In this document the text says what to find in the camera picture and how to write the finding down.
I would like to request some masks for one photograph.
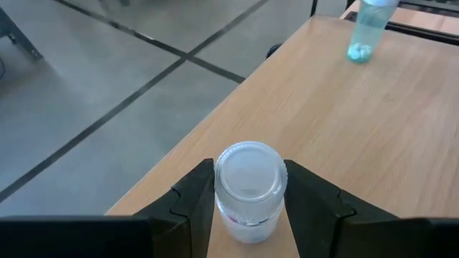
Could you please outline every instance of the black strip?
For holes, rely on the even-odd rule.
[[[159,81],[161,81],[163,78],[165,78],[171,72],[173,72],[177,67],[179,67],[184,62],[185,62],[184,58],[181,58],[181,59],[175,61],[175,63],[171,64],[163,72],[160,72],[152,80],[147,82],[140,89],[138,89],[133,94],[131,94],[129,97],[127,97],[125,100],[123,100],[121,103],[116,105],[114,108],[112,108],[112,110],[108,111],[108,113],[106,113],[104,116],[99,118],[92,125],[90,125],[86,129],[84,129],[81,133],[79,133],[72,140],[70,140],[68,143],[66,143],[64,146],[62,146],[59,150],[56,150],[51,156],[46,158],[44,161],[40,162],[33,169],[31,169],[29,172],[25,173],[23,176],[18,178],[15,182],[13,182],[8,187],[6,187],[3,191],[0,192],[0,203],[2,201],[4,201],[5,199],[7,199],[8,197],[10,197],[16,191],[18,191],[26,183],[31,181],[35,176],[38,176],[43,170],[45,170],[46,168],[51,166],[59,158],[63,157],[63,155],[65,155],[67,152],[69,152],[71,149],[73,149],[76,145],[78,145],[84,139],[86,139],[89,135],[91,135],[97,129],[99,129],[104,124],[106,124],[108,121],[110,121],[119,112],[121,112],[125,108],[127,108],[130,104],[132,104],[140,96],[145,94],[145,92],[150,90],[154,85],[156,85]]]
[[[87,15],[91,18],[94,18],[96,20],[98,20],[99,22],[102,22],[104,24],[107,24],[107,25],[110,25],[112,26],[113,28],[116,28],[116,29],[119,29],[121,30],[122,32],[125,32],[129,35],[133,35],[135,36],[136,38],[138,39],[141,39],[145,42],[148,42],[150,44],[152,44],[153,46],[155,47],[158,47],[164,51],[167,51],[167,52],[170,52],[172,54],[175,54],[175,55],[178,55],[179,57],[184,57],[186,55],[186,52],[183,52],[181,51],[180,49],[177,49],[175,47],[172,47],[166,43],[163,43],[163,42],[160,42],[159,40],[157,39],[153,39],[153,38],[150,38],[149,36],[145,35],[145,34],[142,34],[142,33],[139,33],[137,32],[135,29],[131,29],[125,25],[122,25],[122,24],[119,24],[118,22],[116,21],[112,21],[108,18],[106,18],[105,16],[101,15],[101,14],[96,14],[94,12],[91,12],[91,11],[88,11],[84,8],[81,8],[77,5],[74,5],[74,4],[71,4],[65,0],[54,0],[60,4],[63,4],[71,9],[74,9],[75,11],[78,11],[84,15]]]
[[[357,19],[358,13],[355,11],[350,11],[344,19],[355,22]],[[454,34],[449,34],[445,32],[439,32],[430,29],[424,29],[419,27],[414,27],[406,24],[400,24],[397,22],[389,21],[386,25],[386,29],[392,30],[395,32],[401,32],[403,34],[408,34],[415,37],[420,37],[423,39],[429,39],[436,42],[442,42],[446,44],[451,44],[454,46],[459,46],[459,36]]]
[[[425,0],[401,0],[400,3],[413,5],[413,6],[420,6],[420,7],[427,7],[441,11],[451,11],[459,14],[459,6],[454,4],[445,4],[439,3],[437,1],[425,1]]]
[[[234,28],[236,25],[241,23],[245,18],[249,15],[257,11],[263,4],[266,4],[269,0],[260,0],[256,4],[252,5],[249,9],[245,10],[241,13],[238,17],[234,18],[232,21],[229,22],[225,27],[221,28],[218,32],[213,33],[212,36],[208,37],[204,40],[201,44],[195,47],[192,51],[188,54],[194,56],[195,54],[199,53],[205,47],[210,45],[210,43],[214,42],[216,39],[220,38],[221,36],[225,35],[230,29]]]
[[[240,84],[245,80],[245,78],[242,77],[242,76],[236,75],[233,72],[230,72],[228,70],[220,68],[220,67],[218,67],[216,65],[213,65],[213,64],[211,64],[209,62],[206,62],[206,61],[204,61],[204,60],[202,60],[200,58],[189,57],[188,60],[190,62],[193,62],[196,65],[199,65],[200,67],[203,67],[203,68],[205,68],[205,69],[207,69],[207,70],[209,70],[211,72],[214,72],[214,73],[216,73],[218,75],[221,75],[221,76],[223,76],[223,77],[225,77],[225,78],[227,78],[227,79],[229,79],[229,80],[231,80],[233,82],[237,82],[237,83]]]

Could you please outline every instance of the chair leg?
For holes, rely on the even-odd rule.
[[[270,57],[272,54],[274,54],[274,52],[275,52],[276,50],[278,50],[278,48],[279,48],[280,46],[282,46],[282,44],[275,44],[274,46],[272,46],[272,47],[268,50],[268,53],[266,54],[266,59],[267,59],[268,57]]]

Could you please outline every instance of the plastic bottle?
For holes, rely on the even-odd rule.
[[[384,28],[399,0],[361,0],[347,57],[353,62],[368,62],[381,40]]]

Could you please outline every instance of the black floor line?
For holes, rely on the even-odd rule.
[[[205,47],[210,45],[216,39],[218,39],[221,36],[225,35],[230,29],[234,28],[236,25],[241,23],[249,15],[251,15],[255,11],[257,11],[261,6],[263,6],[263,4],[266,4],[266,2],[268,2],[268,1],[269,0],[260,0],[257,3],[253,4],[249,9],[245,10],[238,17],[236,17],[232,21],[230,21],[229,24],[227,24],[225,27],[221,28],[218,32],[213,33],[212,36],[208,37],[201,44],[199,44],[197,47],[195,47],[192,51],[189,52],[189,54],[191,56],[194,56],[195,54],[199,53],[201,50],[203,50]]]
[[[71,3],[69,3],[69,2],[67,2],[65,0],[54,0],[54,1],[56,1],[57,3],[63,4],[63,5],[71,8],[71,9],[74,9],[75,11],[78,11],[81,14],[84,14],[84,15],[87,15],[87,16],[89,16],[91,18],[94,18],[94,19],[98,20],[99,22],[111,25],[112,27],[114,27],[116,29],[119,29],[122,32],[125,32],[125,33],[133,35],[133,36],[135,36],[135,37],[137,37],[139,39],[142,39],[143,41],[148,42],[148,43],[152,44],[153,46],[158,47],[158,48],[160,48],[160,49],[162,49],[164,51],[167,51],[167,52],[170,52],[172,54],[178,55],[179,57],[184,57],[185,55],[187,55],[186,52],[181,51],[180,49],[172,47],[171,45],[168,45],[166,43],[160,42],[159,40],[150,38],[149,36],[146,36],[145,34],[137,32],[135,29],[131,29],[131,28],[125,26],[125,25],[119,24],[116,21],[112,21],[112,20],[106,18],[105,16],[103,16],[101,14],[97,14],[95,12],[88,11],[88,10],[86,10],[84,8],[81,8],[81,7],[77,6],[77,5],[75,5],[75,4],[71,4]]]
[[[29,183],[35,176],[38,176],[42,171],[44,171],[46,168],[51,166],[58,159],[63,157],[63,155],[65,155],[67,152],[72,150],[76,145],[81,143],[89,135],[91,135],[97,129],[99,129],[104,124],[106,124],[108,121],[110,121],[119,112],[121,112],[125,108],[127,108],[130,104],[132,104],[134,101],[136,101],[140,96],[145,94],[145,92],[150,90],[154,85],[156,85],[158,82],[160,82],[163,78],[165,78],[167,75],[169,75],[171,72],[173,72],[177,67],[179,67],[184,62],[185,62],[184,58],[181,58],[181,59],[175,61],[175,63],[171,64],[163,72],[160,72],[152,80],[147,82],[140,89],[138,89],[133,94],[131,94],[129,97],[127,97],[125,100],[123,100],[121,103],[116,105],[114,108],[112,108],[112,110],[108,111],[108,113],[106,113],[104,116],[99,118],[92,125],[90,125],[86,129],[84,129],[81,133],[79,133],[72,140],[70,140],[68,143],[66,143],[64,146],[62,146],[59,150],[56,150],[56,152],[54,152],[51,156],[46,158],[44,161],[40,162],[33,169],[31,169],[29,172],[25,173],[23,176],[21,176],[15,182],[13,182],[8,187],[6,187],[3,191],[0,192],[0,203],[2,201],[4,201],[5,199],[7,199],[8,197],[10,197],[16,191],[18,191],[26,183]]]
[[[194,55],[203,50],[206,46],[210,45],[212,42],[226,34],[230,29],[234,28],[237,26],[240,22],[242,22],[245,18],[247,18],[249,15],[251,15],[253,12],[258,10],[263,4],[268,2],[269,0],[260,0],[256,4],[252,5],[249,9],[244,11],[242,14],[240,14],[238,17],[234,18],[230,23],[228,23],[225,27],[221,28],[218,32],[215,32],[212,36],[204,40],[201,44],[199,44],[197,47],[195,47],[192,51],[186,53],[184,51],[181,51],[180,49],[177,49],[175,47],[172,47],[166,43],[160,42],[159,40],[150,38],[149,36],[136,32],[134,29],[131,29],[127,26],[124,26],[122,24],[119,24],[115,21],[111,21],[104,17],[103,15],[92,13],[91,11],[88,11],[84,8],[81,8],[79,6],[76,6],[74,4],[71,4],[65,0],[54,0],[60,4],[63,4],[71,9],[74,9],[75,11],[78,11],[82,14],[85,14],[87,16],[90,16],[99,22],[109,24],[112,27],[121,30],[122,32],[125,32],[127,34],[133,35],[145,42],[148,42],[149,44],[152,44],[164,51],[170,52],[172,54],[175,54],[180,57],[179,60],[175,61],[175,63],[171,64],[169,67],[167,67],[163,72],[160,72],[158,75],[156,75],[152,80],[147,82],[144,86],[142,86],[139,90],[135,91],[133,94],[131,94],[129,97],[127,97],[125,100],[123,100],[121,103],[116,105],[112,110],[108,111],[104,116],[99,118],[97,121],[95,121],[92,125],[84,129],[81,133],[79,133],[77,136],[75,136],[72,140],[70,140],[68,143],[63,145],[60,149],[56,150],[51,156],[48,158],[44,159],[42,162],[40,162],[38,165],[33,167],[30,171],[25,173],[23,176],[15,180],[12,184],[7,186],[3,191],[0,191],[0,203],[10,197],[12,194],[14,194],[16,191],[18,191],[22,186],[24,186],[26,183],[30,182],[33,178],[38,176],[41,172],[43,172],[46,168],[50,167],[54,162],[56,162],[58,159],[63,157],[66,153],[68,153],[70,150],[72,150],[76,145],[81,143],[84,139],[86,139],[89,135],[93,134],[97,129],[102,127],[104,124],[106,124],[109,120],[114,118],[119,112],[123,111],[125,108],[127,108],[130,104],[132,104],[134,101],[136,101],[140,96],[145,94],[148,90],[150,90],[154,85],[156,85],[158,82],[160,82],[163,78],[165,78],[167,75],[169,75],[171,72],[173,72],[177,67],[179,67],[181,64],[183,64],[185,61],[189,60],[190,62],[193,62],[196,65],[199,65],[200,67],[203,67],[204,69],[209,70],[210,72],[213,72],[217,75],[223,76],[227,78],[228,80],[232,80],[237,83],[241,83],[245,80],[244,77],[236,75],[233,72],[230,72],[228,70],[225,70],[221,67],[218,67],[216,65],[213,65],[211,63],[208,63],[198,57],[195,57]]]
[[[189,57],[188,60],[196,65],[199,65],[200,67],[203,67],[213,73],[216,73],[220,76],[223,76],[233,82],[236,82],[238,84],[241,84],[242,82],[244,82],[245,78],[242,77],[242,76],[239,76],[239,75],[236,75],[235,73],[233,72],[230,72],[228,70],[225,70],[223,68],[220,68],[216,65],[213,65],[209,62],[206,62],[200,58],[197,58],[197,57]]]

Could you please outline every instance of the metal frame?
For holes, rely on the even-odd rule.
[[[445,4],[437,1],[426,1],[426,0],[401,0],[399,4],[407,4],[411,6],[419,6],[432,8],[436,11],[451,11],[459,14],[459,6],[454,4]]]
[[[7,36],[13,44],[19,44],[26,50],[33,59],[43,58],[35,46],[27,39],[16,24],[9,18],[6,12],[0,7],[0,37]]]
[[[345,20],[350,22],[355,22],[357,19],[357,14],[355,11],[350,11]],[[415,37],[420,37],[423,39],[429,39],[436,42],[442,42],[446,44],[451,44],[454,46],[459,46],[459,36],[454,34],[449,34],[445,32],[434,31],[430,29],[424,29],[419,27],[414,27],[406,24],[400,24],[397,22],[389,21],[386,25],[386,29],[392,30],[395,32],[401,32],[403,34],[412,35]]]

